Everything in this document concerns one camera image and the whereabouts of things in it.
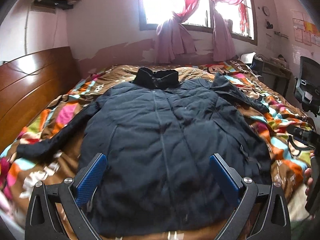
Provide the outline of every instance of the wooden headboard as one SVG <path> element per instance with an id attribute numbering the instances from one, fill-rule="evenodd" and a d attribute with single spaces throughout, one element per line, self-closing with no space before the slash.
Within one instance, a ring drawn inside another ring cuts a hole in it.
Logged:
<path id="1" fill-rule="evenodd" d="M 47 49 L 0 66 L 0 153 L 56 97 L 80 81 L 70 47 Z"/>

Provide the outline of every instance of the jacket sleeve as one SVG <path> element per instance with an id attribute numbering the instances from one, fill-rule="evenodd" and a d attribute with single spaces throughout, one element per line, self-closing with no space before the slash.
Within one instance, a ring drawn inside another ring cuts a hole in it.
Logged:
<path id="1" fill-rule="evenodd" d="M 17 158 L 44 160 L 53 156 L 69 140 L 70 136 L 81 129 L 103 107 L 107 95 L 103 94 L 96 101 L 84 107 L 74 118 L 51 139 L 35 144 L 19 144 Z"/>
<path id="2" fill-rule="evenodd" d="M 222 97 L 230 103 L 246 103 L 247 105 L 251 106 L 252 108 L 256 109 L 262 114 L 269 112 L 268 107 L 266 107 L 264 104 L 262 104 L 255 98 L 247 97 L 243 92 L 241 92 L 234 84 L 232 84 L 220 73 L 215 74 L 215 78 L 210 87 L 210 90 L 213 90 L 220 97 Z"/>

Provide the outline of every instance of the jacket collar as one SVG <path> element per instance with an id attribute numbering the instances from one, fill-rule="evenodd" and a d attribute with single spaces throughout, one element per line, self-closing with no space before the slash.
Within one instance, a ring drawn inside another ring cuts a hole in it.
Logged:
<path id="1" fill-rule="evenodd" d="M 149 89 L 177 87 L 179 85 L 179 73 L 174 69 L 153 72 L 146 67 L 141 67 L 133 83 Z"/>

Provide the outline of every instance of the jacket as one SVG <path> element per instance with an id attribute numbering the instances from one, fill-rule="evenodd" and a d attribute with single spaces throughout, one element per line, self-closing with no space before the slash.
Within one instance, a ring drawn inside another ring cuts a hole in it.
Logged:
<path id="1" fill-rule="evenodd" d="M 87 215 L 99 234 L 197 229 L 232 210 L 209 170 L 212 154 L 242 177 L 272 182 L 267 145 L 234 103 L 268 112 L 219 73 L 213 82 L 180 83 L 175 70 L 143 67 L 134 81 L 110 88 L 51 139 L 19 145 L 17 155 L 52 156 L 87 123 L 79 169 L 96 153 L 109 165 Z"/>

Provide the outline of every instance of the bedspread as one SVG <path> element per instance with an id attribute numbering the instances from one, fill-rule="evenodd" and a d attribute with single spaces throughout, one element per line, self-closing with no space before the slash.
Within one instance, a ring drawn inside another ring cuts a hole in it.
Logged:
<path id="1" fill-rule="evenodd" d="M 39 140 L 51 138 L 67 125 L 84 106 L 110 87 L 120 82 L 132 81 L 138 68 L 138 66 L 131 65 L 116 66 L 98 73 L 92 81 L 79 83 L 67 95 L 55 99 L 28 127 L 24 127 L 17 140 L 7 147 L 1 157 L 10 157 L 18 144 L 33 144 Z M 192 78 L 212 81 L 214 74 L 219 71 L 247 96 L 256 98 L 267 106 L 269 113 L 261 114 L 249 106 L 236 105 L 250 127 L 265 140 L 273 160 L 272 179 L 281 183 L 287 200 L 290 199 L 292 192 L 304 180 L 303 174 L 310 166 L 309 155 L 312 149 L 295 141 L 286 132 L 286 127 L 289 124 L 295 124 L 307 130 L 312 129 L 305 113 L 291 106 L 281 95 L 259 82 L 241 61 L 221 62 L 215 65 L 169 65 L 148 66 L 148 68 L 154 71 L 175 69 L 179 72 L 180 81 Z M 37 181 L 42 180 L 48 185 L 60 183 L 65 177 L 74 177 L 83 135 L 84 128 L 79 130 L 61 151 L 57 152 L 51 160 L 46 160 L 45 163 L 18 159 L 12 164 L 7 175 L 6 188 L 3 191 L 7 198 L 13 201 L 16 217 L 18 215 L 23 217 L 26 214 L 29 199 Z M 74 239 L 75 236 L 62 206 L 57 204 L 57 207 L 69 237 Z M 212 232 L 218 233 L 223 224 L 224 221 L 207 227 L 203 231 L 178 232 L 178 234 L 184 233 L 185 236 L 190 234 L 190 237 L 201 234 L 201 239 L 212 239 Z M 159 239 L 168 239 L 167 234 L 158 235 Z"/>

